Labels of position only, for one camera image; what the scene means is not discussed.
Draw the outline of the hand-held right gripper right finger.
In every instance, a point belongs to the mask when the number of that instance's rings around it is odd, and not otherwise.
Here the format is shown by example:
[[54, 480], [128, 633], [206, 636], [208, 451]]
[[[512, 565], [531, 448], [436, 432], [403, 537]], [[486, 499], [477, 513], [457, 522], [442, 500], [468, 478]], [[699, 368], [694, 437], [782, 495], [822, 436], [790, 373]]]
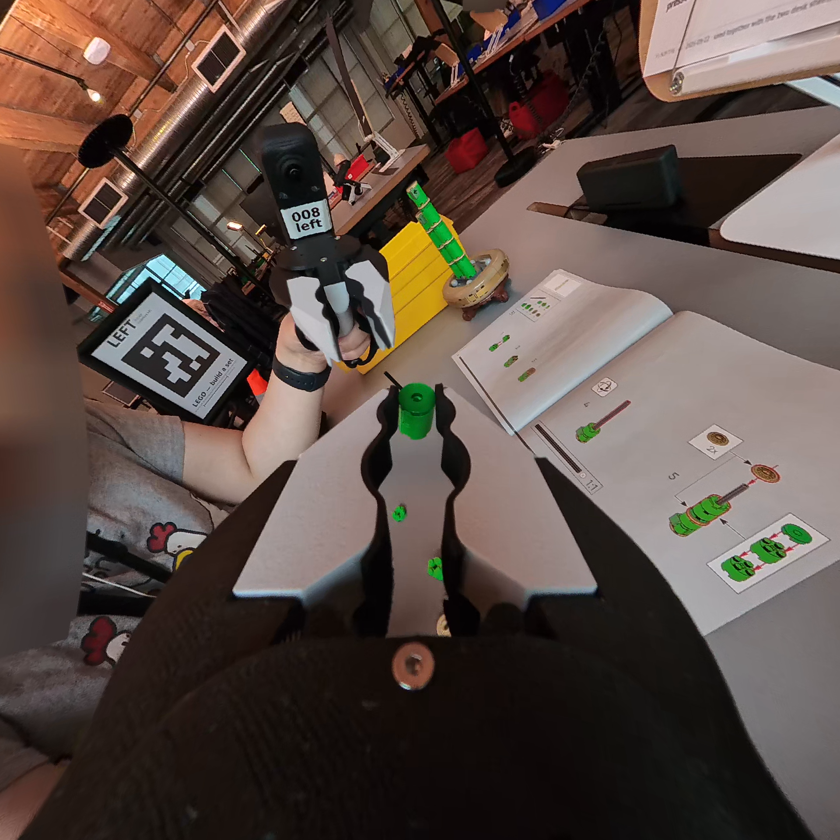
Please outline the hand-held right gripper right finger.
[[497, 606], [591, 596], [595, 577], [538, 461], [453, 388], [435, 387], [441, 469], [451, 483], [440, 557], [454, 636], [478, 633]]

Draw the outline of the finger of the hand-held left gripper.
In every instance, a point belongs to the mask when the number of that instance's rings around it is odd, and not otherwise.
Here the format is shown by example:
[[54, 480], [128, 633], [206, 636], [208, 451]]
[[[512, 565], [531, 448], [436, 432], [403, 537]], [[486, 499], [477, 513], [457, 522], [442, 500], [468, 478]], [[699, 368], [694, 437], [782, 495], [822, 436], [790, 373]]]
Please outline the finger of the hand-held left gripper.
[[326, 285], [315, 276], [287, 280], [290, 314], [297, 328], [326, 358], [328, 366], [341, 362], [342, 281]]
[[381, 268], [369, 259], [346, 269], [346, 288], [351, 306], [366, 318], [377, 346], [392, 350], [396, 342], [392, 289], [387, 267]]

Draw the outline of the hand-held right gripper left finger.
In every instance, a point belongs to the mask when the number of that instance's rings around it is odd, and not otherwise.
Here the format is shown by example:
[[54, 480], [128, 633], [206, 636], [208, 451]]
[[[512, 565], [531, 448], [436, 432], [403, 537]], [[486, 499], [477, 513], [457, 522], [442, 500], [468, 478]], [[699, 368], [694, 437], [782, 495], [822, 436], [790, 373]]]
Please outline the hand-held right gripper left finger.
[[237, 598], [330, 606], [358, 635], [386, 635], [394, 570], [381, 487], [393, 468], [397, 394], [378, 392], [300, 456], [234, 585]]

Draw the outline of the green cylinder toy brick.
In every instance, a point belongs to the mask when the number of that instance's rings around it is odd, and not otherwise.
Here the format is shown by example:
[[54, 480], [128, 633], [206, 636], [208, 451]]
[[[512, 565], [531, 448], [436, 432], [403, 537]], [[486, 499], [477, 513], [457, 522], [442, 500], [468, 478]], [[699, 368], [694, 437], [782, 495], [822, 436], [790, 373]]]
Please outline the green cylinder toy brick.
[[405, 385], [398, 393], [398, 428], [412, 440], [421, 440], [430, 432], [435, 413], [436, 393], [424, 383]]

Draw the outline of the person's left forearm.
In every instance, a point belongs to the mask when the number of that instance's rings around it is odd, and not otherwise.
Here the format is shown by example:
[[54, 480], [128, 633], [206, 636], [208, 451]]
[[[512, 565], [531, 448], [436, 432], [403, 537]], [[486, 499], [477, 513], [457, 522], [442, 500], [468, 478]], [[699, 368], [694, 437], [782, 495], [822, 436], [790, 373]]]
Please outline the person's left forearm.
[[244, 501], [318, 439], [322, 394], [322, 388], [305, 392], [272, 374], [245, 429], [184, 423], [182, 485], [208, 501]]

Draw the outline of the grey desk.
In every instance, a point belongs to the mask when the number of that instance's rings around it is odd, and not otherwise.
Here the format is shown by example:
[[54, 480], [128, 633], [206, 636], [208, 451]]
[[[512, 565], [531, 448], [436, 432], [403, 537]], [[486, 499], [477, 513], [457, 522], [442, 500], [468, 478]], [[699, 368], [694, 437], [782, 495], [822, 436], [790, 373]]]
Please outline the grey desk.
[[[791, 153], [804, 159], [837, 130], [838, 111], [824, 107], [571, 140], [497, 200], [463, 239], [508, 253], [513, 301], [550, 270], [563, 270], [643, 291], [673, 313], [700, 314], [838, 370], [837, 273], [527, 209], [572, 202], [581, 194], [576, 172], [589, 161], [669, 144], [680, 157]], [[838, 838], [838, 595], [837, 561], [718, 629], [700, 631], [751, 739], [818, 838]]]

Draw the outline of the person's left hand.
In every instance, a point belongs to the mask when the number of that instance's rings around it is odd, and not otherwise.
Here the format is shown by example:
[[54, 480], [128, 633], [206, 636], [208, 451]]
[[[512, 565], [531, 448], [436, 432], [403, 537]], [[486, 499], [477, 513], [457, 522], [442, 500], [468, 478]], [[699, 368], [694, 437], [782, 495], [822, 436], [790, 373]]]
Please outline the person's left hand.
[[[348, 335], [338, 340], [344, 361], [365, 357], [370, 345], [370, 334], [357, 324]], [[300, 341], [296, 323], [289, 313], [280, 321], [275, 356], [279, 362], [301, 373], [319, 373], [328, 366], [328, 359], [320, 350], [309, 350]]]

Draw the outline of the yellow plastic bin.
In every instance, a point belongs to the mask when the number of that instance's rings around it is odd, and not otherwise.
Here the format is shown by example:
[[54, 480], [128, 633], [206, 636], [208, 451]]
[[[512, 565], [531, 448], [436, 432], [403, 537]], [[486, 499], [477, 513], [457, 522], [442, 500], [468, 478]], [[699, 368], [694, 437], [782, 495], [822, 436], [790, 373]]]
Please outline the yellow plastic bin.
[[452, 271], [420, 223], [406, 225], [381, 251], [365, 246], [360, 259], [378, 270], [387, 263], [396, 347], [446, 309], [443, 291]]

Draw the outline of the black wrist watch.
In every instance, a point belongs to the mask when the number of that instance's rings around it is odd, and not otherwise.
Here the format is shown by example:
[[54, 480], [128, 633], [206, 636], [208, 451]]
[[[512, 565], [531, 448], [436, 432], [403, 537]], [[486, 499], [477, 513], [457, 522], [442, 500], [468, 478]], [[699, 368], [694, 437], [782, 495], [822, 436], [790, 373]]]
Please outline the black wrist watch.
[[279, 382], [297, 391], [313, 393], [324, 388], [329, 380], [332, 368], [327, 364], [318, 372], [298, 371], [284, 364], [274, 356], [271, 370]]

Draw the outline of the toy bamboo model in pot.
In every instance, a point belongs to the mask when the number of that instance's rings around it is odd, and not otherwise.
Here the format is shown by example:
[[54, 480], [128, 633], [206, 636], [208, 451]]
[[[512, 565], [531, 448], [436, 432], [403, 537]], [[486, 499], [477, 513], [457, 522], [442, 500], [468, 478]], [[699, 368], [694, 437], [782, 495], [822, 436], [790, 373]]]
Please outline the toy bamboo model in pot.
[[491, 248], [470, 257], [418, 181], [407, 187], [406, 194], [416, 208], [416, 220], [451, 271], [443, 289], [447, 305], [460, 310], [463, 320], [471, 321], [486, 305], [508, 302], [510, 264], [504, 251]]

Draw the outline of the person in grey shirt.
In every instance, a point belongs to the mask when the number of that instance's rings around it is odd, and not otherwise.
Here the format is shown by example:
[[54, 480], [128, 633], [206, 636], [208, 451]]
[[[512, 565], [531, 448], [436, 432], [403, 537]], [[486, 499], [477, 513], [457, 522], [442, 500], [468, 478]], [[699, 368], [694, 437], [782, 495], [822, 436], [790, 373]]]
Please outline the person in grey shirt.
[[86, 412], [81, 612], [65, 639], [2, 658], [2, 788], [71, 757], [144, 610], [227, 516], [182, 484], [180, 419], [96, 401]]

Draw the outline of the red beanbag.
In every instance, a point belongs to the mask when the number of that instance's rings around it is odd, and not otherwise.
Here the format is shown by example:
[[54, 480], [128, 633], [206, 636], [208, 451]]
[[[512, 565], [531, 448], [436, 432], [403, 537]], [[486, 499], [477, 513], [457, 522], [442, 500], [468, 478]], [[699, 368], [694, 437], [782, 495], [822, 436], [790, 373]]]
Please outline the red beanbag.
[[566, 82], [549, 70], [519, 100], [509, 103], [508, 118], [520, 140], [533, 140], [562, 117], [570, 101]]
[[487, 141], [476, 127], [451, 140], [444, 157], [453, 173], [460, 175], [475, 169], [488, 153]]

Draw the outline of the framed marker sign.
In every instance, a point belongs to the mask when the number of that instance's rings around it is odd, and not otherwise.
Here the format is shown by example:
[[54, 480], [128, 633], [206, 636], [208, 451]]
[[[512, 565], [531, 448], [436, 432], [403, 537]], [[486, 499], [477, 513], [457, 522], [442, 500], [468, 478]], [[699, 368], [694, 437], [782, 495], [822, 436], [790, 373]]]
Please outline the framed marker sign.
[[221, 329], [152, 280], [77, 347], [79, 362], [164, 415], [231, 427], [256, 411], [253, 359]]

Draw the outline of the toy instruction booklet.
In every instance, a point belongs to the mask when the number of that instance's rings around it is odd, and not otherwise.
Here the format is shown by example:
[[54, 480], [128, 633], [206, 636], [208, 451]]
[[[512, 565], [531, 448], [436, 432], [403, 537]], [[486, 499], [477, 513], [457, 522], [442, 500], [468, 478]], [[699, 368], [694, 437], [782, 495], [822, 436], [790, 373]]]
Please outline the toy instruction booklet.
[[838, 370], [561, 269], [452, 359], [704, 634], [838, 561]]

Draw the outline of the black rectangular box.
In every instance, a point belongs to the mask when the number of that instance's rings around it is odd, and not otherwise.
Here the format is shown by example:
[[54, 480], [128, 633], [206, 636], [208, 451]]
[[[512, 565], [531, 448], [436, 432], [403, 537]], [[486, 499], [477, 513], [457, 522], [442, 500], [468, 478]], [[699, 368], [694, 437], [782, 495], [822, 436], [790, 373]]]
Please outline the black rectangular box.
[[602, 214], [666, 209], [684, 192], [673, 144], [589, 161], [576, 177], [587, 206]]

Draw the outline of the white flat board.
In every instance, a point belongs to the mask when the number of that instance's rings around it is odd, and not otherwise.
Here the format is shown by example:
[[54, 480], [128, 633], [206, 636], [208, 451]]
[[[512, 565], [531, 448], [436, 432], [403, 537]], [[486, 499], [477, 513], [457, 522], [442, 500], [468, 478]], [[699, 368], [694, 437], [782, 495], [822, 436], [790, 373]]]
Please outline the white flat board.
[[836, 136], [727, 216], [716, 246], [839, 271], [839, 138]]

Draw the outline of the silver ventilation duct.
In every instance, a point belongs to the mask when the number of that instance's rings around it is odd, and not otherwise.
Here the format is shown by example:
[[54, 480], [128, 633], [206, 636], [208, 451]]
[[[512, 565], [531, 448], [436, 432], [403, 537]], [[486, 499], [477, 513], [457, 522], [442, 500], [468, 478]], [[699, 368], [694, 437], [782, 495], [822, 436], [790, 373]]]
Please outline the silver ventilation duct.
[[[216, 91], [202, 81], [193, 71], [178, 93], [162, 110], [156, 124], [131, 150], [129, 157], [147, 175], [157, 179], [161, 168], [168, 164], [174, 155], [193, 137], [193, 135], [223, 107], [228, 94], [236, 89], [240, 78], [256, 67], [258, 56], [268, 49], [266, 45], [275, 36], [275, 32], [287, 18], [295, 2], [247, 2], [239, 10], [237, 21], [239, 34], [234, 32], [238, 42], [245, 49], [245, 56], [228, 73], [227, 78]], [[118, 211], [123, 216], [128, 213], [144, 191], [144, 185], [136, 175], [127, 171], [115, 161], [112, 181], [128, 201]], [[68, 259], [85, 260], [102, 241], [106, 234], [92, 222], [79, 224], [70, 237], [70, 244], [64, 248], [63, 256]]]

